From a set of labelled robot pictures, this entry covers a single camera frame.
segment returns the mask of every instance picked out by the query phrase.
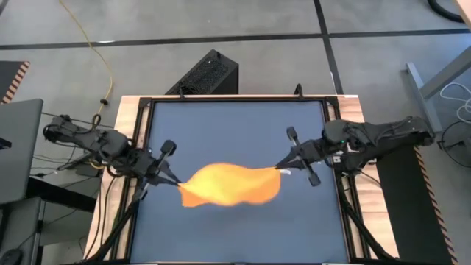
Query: metal stand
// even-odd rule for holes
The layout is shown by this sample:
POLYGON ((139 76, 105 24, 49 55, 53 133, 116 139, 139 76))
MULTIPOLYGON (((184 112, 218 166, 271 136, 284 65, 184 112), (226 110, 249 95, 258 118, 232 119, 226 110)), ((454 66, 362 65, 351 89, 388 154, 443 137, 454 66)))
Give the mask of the metal stand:
POLYGON ((424 84, 419 72, 413 63, 406 63, 407 72, 412 85, 412 91, 416 97, 421 111, 427 117, 432 130, 435 133, 443 130, 439 117, 432 104, 431 97, 444 86, 452 82, 471 67, 471 46, 462 52, 455 60, 445 66, 438 74, 424 84))
POLYGON ((36 180, 30 177, 28 180, 28 189, 26 197, 40 197, 41 199, 70 208, 79 209, 93 213, 95 209, 96 199, 85 196, 83 194, 69 191, 55 185, 51 185, 42 180, 36 180))

